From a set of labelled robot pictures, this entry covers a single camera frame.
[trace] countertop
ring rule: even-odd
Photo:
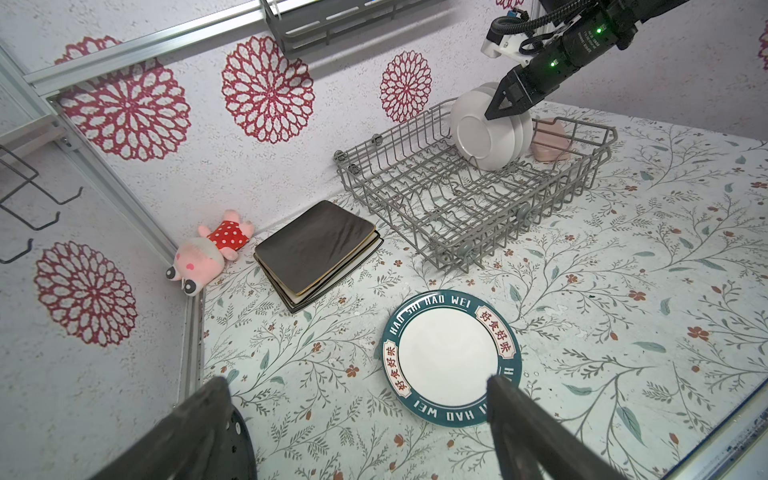
[[[275,229],[208,286],[205,378],[230,380],[260,478],[498,478],[486,425],[418,419],[382,372],[390,313],[426,290],[490,302],[520,344],[520,388],[628,478],[663,476],[768,377],[766,142],[549,102],[535,113],[619,139],[591,190],[484,269],[435,271],[340,194],[385,243],[321,300],[288,314],[254,263]]]

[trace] plate with text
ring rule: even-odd
[[[382,337],[389,384],[417,416],[438,425],[483,423],[488,377],[520,383],[520,346],[494,308],[456,290],[433,290],[406,300]]]

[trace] gray wire dish rack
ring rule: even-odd
[[[557,117],[569,160],[542,164],[523,157],[483,171],[456,149],[447,100],[347,151],[334,154],[344,189],[446,273],[480,267],[594,184],[611,158],[616,129]],[[538,130],[541,120],[534,120]],[[535,144],[549,148],[554,145]]]

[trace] pink plush toy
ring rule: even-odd
[[[253,236],[253,224],[240,222],[235,210],[224,212],[224,220],[214,230],[200,225],[197,238],[185,240],[176,251],[176,259],[165,272],[169,280],[181,280],[189,296],[197,295],[224,270],[224,259],[235,260],[237,251]]]

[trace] red flower pattern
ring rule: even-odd
[[[56,63],[119,43],[108,36],[85,37],[67,45]],[[184,89],[154,58],[81,82],[65,91],[59,103],[88,140],[125,160],[164,158],[186,141],[190,127]]]
[[[119,345],[136,326],[136,299],[125,275],[101,252],[55,243],[37,262],[38,299],[68,335]]]
[[[76,44],[69,44],[64,49],[67,51],[63,56],[57,58],[54,63],[56,65],[65,63],[66,61],[75,60],[76,58],[84,57],[97,51],[104,50],[105,48],[114,47],[120,42],[107,35],[103,38],[91,38],[83,37],[83,40]]]
[[[432,69],[422,54],[404,51],[387,64],[380,88],[386,116],[406,121],[424,110],[432,93]]]
[[[524,0],[496,0],[496,5],[502,7],[504,10],[522,5]]]
[[[276,144],[306,127],[315,101],[310,68],[288,60],[271,37],[251,37],[227,55],[221,72],[227,110],[246,135]]]
[[[702,330],[700,326],[688,327],[688,336],[694,339],[702,339],[705,342],[710,341],[710,333]]]
[[[760,36],[760,51],[757,56],[763,59],[763,70],[768,70],[768,21],[766,21],[766,31]]]
[[[645,300],[645,292],[635,292],[634,290],[630,290],[629,295],[627,296],[629,296],[631,299],[634,299],[636,302]]]

